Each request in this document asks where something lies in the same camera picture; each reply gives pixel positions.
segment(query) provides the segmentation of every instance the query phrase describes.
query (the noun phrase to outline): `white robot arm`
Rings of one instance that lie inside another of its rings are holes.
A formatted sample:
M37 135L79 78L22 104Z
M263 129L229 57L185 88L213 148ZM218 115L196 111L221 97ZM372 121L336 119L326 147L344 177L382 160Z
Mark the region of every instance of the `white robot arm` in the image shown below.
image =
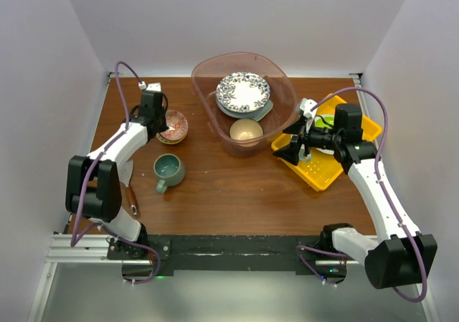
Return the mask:
M131 115L128 127L122 123L118 131L100 148L87 156L74 156L70 160L65 199L67 211L77 212L83 178L90 164L97 160L91 178L97 179L97 187L87 188L82 215L92 222L106 226L125 240L138 241L143 226L121 207L118 172L140 147L147 144L158 132L167 129L167 106L163 106L163 101L161 85L148 85L142 92L141 104L137 107L138 115Z
M378 239L375 241L361 235L349 224L329 225L321 233L321 249L347 254L364 265L367 277L375 288L420 283L420 266L408 237L415 240L427 274L437 243L432 235L422 235L419 227L408 217L387 180L382 161L377 164L378 179L375 171L376 147L361 138L360 107L337 105L333 127L315 128L312 127L315 106L313 100L303 99L300 102L300 118L284 130L284 133L292 134L291 141L274 155L298 165L299 161L311 160L310 148L333 150L334 158L359 190ZM381 181L387 194L382 190ZM403 222L396 218L394 209Z

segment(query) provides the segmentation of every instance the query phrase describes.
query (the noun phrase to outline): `ceramic mug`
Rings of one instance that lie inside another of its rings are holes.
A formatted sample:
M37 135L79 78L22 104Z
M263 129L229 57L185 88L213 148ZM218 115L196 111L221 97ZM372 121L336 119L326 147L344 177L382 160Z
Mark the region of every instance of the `ceramic mug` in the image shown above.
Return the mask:
M155 176L158 179L156 191L163 194L167 187L176 186L185 177L185 166L180 158L172 153L159 156L153 165Z

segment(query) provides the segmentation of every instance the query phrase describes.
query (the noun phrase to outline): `blue patterned plate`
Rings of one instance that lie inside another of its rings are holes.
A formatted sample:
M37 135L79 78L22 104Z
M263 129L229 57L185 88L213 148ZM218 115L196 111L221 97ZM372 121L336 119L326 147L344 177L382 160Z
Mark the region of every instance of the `blue patterned plate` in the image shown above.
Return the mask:
M250 113L262 108L270 99L270 86L259 75L235 72L226 76L215 90L223 108L236 113Z

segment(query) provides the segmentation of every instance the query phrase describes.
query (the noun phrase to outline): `wooden table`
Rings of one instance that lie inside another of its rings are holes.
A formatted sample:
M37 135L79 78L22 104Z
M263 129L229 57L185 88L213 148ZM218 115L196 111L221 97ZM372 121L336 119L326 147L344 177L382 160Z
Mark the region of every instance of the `wooden table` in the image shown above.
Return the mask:
M153 139L134 155L131 186L141 217L150 234L175 235L317 235L325 224L347 222L365 235L374 226L357 189L342 174L326 191L316 192L272 155L270 148L248 158L228 156L209 132L208 117L198 97L191 93L190 78L145 78L160 82L170 109L189 121L189 133L179 145ZM353 85L351 79L293 78L298 98L319 101L327 94ZM140 101L137 82L123 78L129 108ZM342 96L358 103L355 93ZM123 122L115 80L95 133L93 149L102 145ZM174 153L186 167L185 179L165 194L156 193L153 163L163 153ZM130 212L123 192L123 207ZM81 224L82 229L87 220Z

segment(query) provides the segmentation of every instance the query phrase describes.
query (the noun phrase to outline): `yellow plastic dish rack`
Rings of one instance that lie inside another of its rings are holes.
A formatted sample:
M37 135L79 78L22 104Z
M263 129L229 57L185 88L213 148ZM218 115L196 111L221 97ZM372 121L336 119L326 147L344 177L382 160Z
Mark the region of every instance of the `yellow plastic dish rack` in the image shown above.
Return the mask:
M335 107L340 103L347 103L339 96L334 96L317 110L317 115L335 114ZM375 123L372 119L366 117L362 118L361 127L364 130L363 139L365 141L373 141L382 132L382 127ZM281 134L271 143L271 148L275 151L290 142L290 134ZM294 166L283 159L282 162L296 172L309 186L315 191L324 191L331 185L333 181L343 172L341 164L338 163L333 155L327 155L319 150L311 149L311 160L309 162L302 162Z

